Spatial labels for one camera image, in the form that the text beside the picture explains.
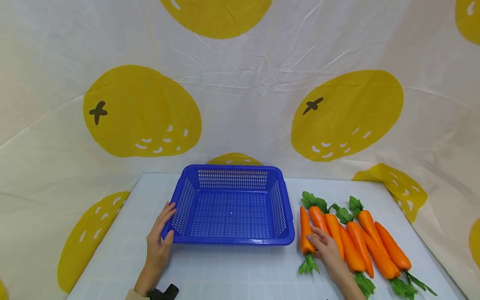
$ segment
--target fabric backdrop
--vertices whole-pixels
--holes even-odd
[[[66,298],[142,173],[210,160],[383,182],[480,293],[480,2],[0,0],[0,40],[0,299]]]

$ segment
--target carrot leaves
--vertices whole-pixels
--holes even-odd
[[[356,217],[363,210],[363,205],[361,204],[360,199],[357,199],[354,196],[350,196],[348,207],[352,211],[353,217]]]
[[[406,284],[398,278],[393,278],[392,280],[390,280],[390,284],[392,285],[393,291],[397,295],[406,297],[409,300],[414,300],[415,294],[418,293],[416,288],[409,284]]]
[[[300,199],[300,201],[302,202],[303,206],[306,209],[309,209],[311,206],[314,206],[314,203],[312,203],[312,200],[315,199],[313,194],[310,194],[309,192],[303,191],[301,196],[302,196],[302,198]]]
[[[347,224],[353,221],[353,216],[344,207],[340,207],[337,204],[332,204],[331,208],[336,210],[336,217],[340,220],[340,223]]]
[[[370,295],[373,295],[373,292],[375,290],[375,285],[370,279],[366,278],[363,273],[357,272],[355,274],[354,279],[357,285],[359,286],[361,292],[365,296],[365,298],[368,299]]]
[[[312,270],[315,270],[318,273],[320,273],[317,267],[317,263],[313,259],[312,254],[308,253],[307,255],[305,255],[305,261],[300,265],[299,274],[311,273]]]
[[[429,291],[432,295],[438,296],[429,286],[418,280],[412,274],[410,274],[407,270],[404,270],[405,276],[407,277],[408,283],[412,286],[412,282],[415,283],[419,288],[423,289],[424,291]]]
[[[301,202],[306,209],[309,209],[311,206],[317,206],[320,208],[322,213],[327,214],[327,202],[322,198],[316,198],[312,193],[303,191],[301,194]]]

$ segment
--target basket mesh side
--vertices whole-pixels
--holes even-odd
[[[187,229],[188,217],[190,215],[190,209],[192,208],[193,198],[195,196],[195,189],[193,188],[190,180],[187,178],[183,189],[180,193],[180,198],[177,201],[176,214],[173,215],[172,226],[181,235],[185,235]]]
[[[285,209],[283,207],[282,197],[280,196],[280,185],[278,180],[270,191],[270,201],[272,203],[274,234],[277,238],[287,228]]]
[[[265,190],[267,171],[198,170],[200,188]]]

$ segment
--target tiled table top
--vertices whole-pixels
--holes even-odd
[[[145,237],[170,200],[179,177],[180,174],[146,173],[140,178],[68,300],[125,297],[143,267]],[[417,299],[464,299],[382,184],[290,178],[285,182],[296,228],[300,223],[302,191],[341,206],[354,195],[402,246],[413,264],[411,273],[439,294],[436,298],[422,292]],[[320,274],[299,275],[302,261],[297,239],[287,247],[274,248],[174,244],[171,262],[157,288],[164,290],[170,283],[175,284],[180,289],[178,300],[342,299],[321,262],[317,262]],[[377,270],[373,283],[377,289],[370,299],[398,299]]]

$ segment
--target toy carrot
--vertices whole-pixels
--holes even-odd
[[[373,278],[373,264],[368,254],[367,245],[365,244],[365,238],[363,237],[363,230],[357,223],[353,222],[353,216],[348,212],[344,207],[339,207],[338,205],[334,206],[336,210],[336,216],[340,220],[340,223],[347,226],[347,232],[350,235],[350,238],[355,245],[359,255],[362,257],[365,262],[365,269],[370,278]]]
[[[360,225],[368,233],[372,240],[378,245],[378,247],[380,247],[383,252],[385,252],[385,254],[387,254],[387,250],[385,249],[384,244],[382,243],[382,239],[380,238],[380,235],[375,228],[375,224],[373,222],[373,218],[370,212],[368,210],[364,210],[360,200],[353,196],[350,196],[348,206],[352,211],[353,217],[357,218]]]
[[[396,265],[390,260],[387,254],[383,252],[382,249],[377,245],[376,242],[364,231],[362,230],[363,236],[365,238],[365,243],[367,244],[368,251],[372,256],[377,269],[380,271],[385,279],[390,281],[393,291],[400,296],[404,296],[408,299],[415,299],[415,294],[418,291],[411,285],[403,282],[400,277],[400,270]]]
[[[328,235],[330,235],[330,232],[328,232],[327,225],[325,223],[325,217],[322,212],[322,209],[318,207],[317,205],[322,205],[323,203],[317,203],[317,200],[313,194],[310,194],[309,192],[303,192],[302,193],[302,199],[301,199],[303,205],[308,209],[308,215],[310,216],[310,220],[312,221],[312,224],[320,228],[321,230],[325,231]],[[324,202],[324,209],[327,209],[327,203]]]
[[[309,192],[302,193],[302,203],[307,208],[310,209],[311,206],[317,206],[324,213],[324,219],[328,233],[335,240],[338,251],[340,252],[340,257],[342,260],[345,260],[345,250],[343,249],[342,238],[340,237],[340,231],[338,226],[338,220],[335,215],[330,213],[332,207],[327,208],[327,202],[322,198],[316,198],[313,194]]]
[[[378,222],[375,222],[375,227],[384,243],[385,248],[387,249],[388,256],[392,262],[402,271],[407,277],[408,284],[412,285],[412,282],[419,286],[424,291],[429,291],[435,296],[438,296],[429,286],[415,278],[410,274],[409,270],[412,267],[412,264],[402,249],[397,245],[395,240],[392,238],[390,233]]]
[[[355,275],[355,282],[359,286],[363,295],[365,295],[365,298],[368,299],[368,297],[374,293],[375,285],[363,274],[366,270],[365,262],[357,251],[357,248],[355,248],[352,238],[348,235],[348,232],[343,226],[339,225],[339,228],[340,236],[342,237],[343,246],[345,248],[345,258],[347,259],[348,268],[350,269],[350,272]]]
[[[303,207],[300,207],[300,227],[300,249],[303,255],[305,255],[305,261],[301,264],[299,273],[311,273],[313,269],[320,273],[317,264],[312,257],[312,253],[315,253],[316,249],[307,239],[307,235],[311,236],[313,233],[312,228],[310,227],[310,220],[308,219],[307,211]]]

